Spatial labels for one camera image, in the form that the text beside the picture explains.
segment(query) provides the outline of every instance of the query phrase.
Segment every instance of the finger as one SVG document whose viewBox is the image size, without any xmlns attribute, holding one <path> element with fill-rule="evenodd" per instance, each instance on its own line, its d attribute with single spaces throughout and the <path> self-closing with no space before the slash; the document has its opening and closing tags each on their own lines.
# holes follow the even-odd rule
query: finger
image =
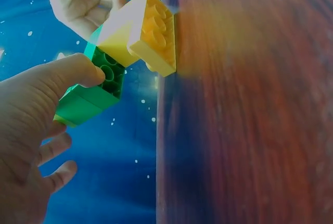
<svg viewBox="0 0 333 224">
<path fill-rule="evenodd" d="M 109 13 L 109 10 L 96 6 L 91 9 L 85 17 L 99 27 L 108 18 Z"/>
<path fill-rule="evenodd" d="M 76 174 L 78 167 L 76 163 L 69 160 L 62 164 L 52 175 L 45 177 L 51 194 L 65 186 Z"/>
<path fill-rule="evenodd" d="M 75 84 L 87 88 L 101 84 L 105 80 L 105 74 L 85 55 L 74 54 L 35 66 L 11 79 L 21 83 L 24 81 L 22 85 L 34 87 L 38 85 L 39 90 L 42 90 L 52 100 L 58 101 L 66 90 Z"/>
<path fill-rule="evenodd" d="M 113 2 L 112 2 L 112 0 L 100 0 L 98 5 L 101 8 L 110 11 L 110 10 L 112 10 Z"/>
<path fill-rule="evenodd" d="M 120 9 L 126 4 L 127 0 L 115 0 L 112 9 Z"/>
<path fill-rule="evenodd" d="M 78 17 L 69 22 L 65 22 L 65 24 L 86 41 L 89 41 L 90 36 L 98 28 L 94 22 L 85 17 Z"/>
<path fill-rule="evenodd" d="M 62 124 L 59 121 L 53 121 L 45 139 L 60 135 L 66 131 L 66 125 Z"/>
<path fill-rule="evenodd" d="M 40 147 L 36 164 L 38 166 L 45 164 L 49 160 L 52 160 L 56 156 L 65 152 L 71 147 L 71 145 L 72 139 L 67 133 L 61 134 L 53 138 L 51 141 Z"/>
</svg>

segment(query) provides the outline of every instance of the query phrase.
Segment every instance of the green building block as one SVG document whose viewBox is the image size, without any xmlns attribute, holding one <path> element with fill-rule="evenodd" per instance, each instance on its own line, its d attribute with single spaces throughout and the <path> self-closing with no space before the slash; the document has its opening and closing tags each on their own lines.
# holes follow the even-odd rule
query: green building block
<svg viewBox="0 0 333 224">
<path fill-rule="evenodd" d="M 59 101 L 55 119 L 67 125 L 80 125 L 101 112 L 99 107 L 70 92 Z"/>
<path fill-rule="evenodd" d="M 93 88 L 74 85 L 59 101 L 55 120 L 70 127 L 82 124 L 100 114 L 120 100 L 125 68 L 96 47 L 101 31 L 99 27 L 91 36 L 84 54 L 105 73 L 105 81 Z"/>
</svg>

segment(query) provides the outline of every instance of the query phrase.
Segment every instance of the wooden surface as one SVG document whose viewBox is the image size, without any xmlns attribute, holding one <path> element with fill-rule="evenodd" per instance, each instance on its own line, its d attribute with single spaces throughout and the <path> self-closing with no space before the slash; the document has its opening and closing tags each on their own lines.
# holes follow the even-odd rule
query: wooden surface
<svg viewBox="0 0 333 224">
<path fill-rule="evenodd" d="M 157 222 L 333 223 L 333 0 L 163 1 Z"/>
</svg>

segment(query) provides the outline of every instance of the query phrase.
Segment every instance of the blue wall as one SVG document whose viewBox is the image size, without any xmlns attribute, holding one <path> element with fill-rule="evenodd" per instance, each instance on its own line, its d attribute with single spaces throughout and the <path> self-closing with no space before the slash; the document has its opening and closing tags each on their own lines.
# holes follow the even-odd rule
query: blue wall
<svg viewBox="0 0 333 224">
<path fill-rule="evenodd" d="M 48 0 L 1 0 L 0 80 L 83 52 L 86 42 L 59 23 Z M 52 196 L 45 223 L 155 223 L 157 75 L 127 68 L 120 103 L 69 133 L 73 147 L 42 167 L 76 160 L 74 179 Z"/>
</svg>

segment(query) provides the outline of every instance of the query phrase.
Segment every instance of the toy building block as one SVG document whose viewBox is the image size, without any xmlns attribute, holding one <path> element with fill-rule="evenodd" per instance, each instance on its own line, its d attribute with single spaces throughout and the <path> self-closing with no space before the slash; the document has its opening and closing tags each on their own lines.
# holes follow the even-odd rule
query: toy building block
<svg viewBox="0 0 333 224">
<path fill-rule="evenodd" d="M 161 0 L 131 0 L 112 12 L 97 46 L 124 67 L 142 59 L 164 77 L 176 71 L 174 17 Z"/>
<path fill-rule="evenodd" d="M 100 35 L 100 32 L 102 31 L 103 28 L 103 24 L 98 27 L 97 30 L 95 30 L 93 32 L 93 34 L 90 36 L 89 41 L 87 42 L 87 46 L 84 50 L 84 54 L 89 57 L 89 59 L 91 60 L 94 56 L 94 52 L 97 46 L 97 41 L 98 41 L 98 37 Z"/>
<path fill-rule="evenodd" d="M 92 88 L 70 87 L 59 101 L 55 120 L 75 127 L 120 100 L 125 68 L 96 46 L 87 45 L 85 55 L 105 73 L 105 81 Z"/>
</svg>

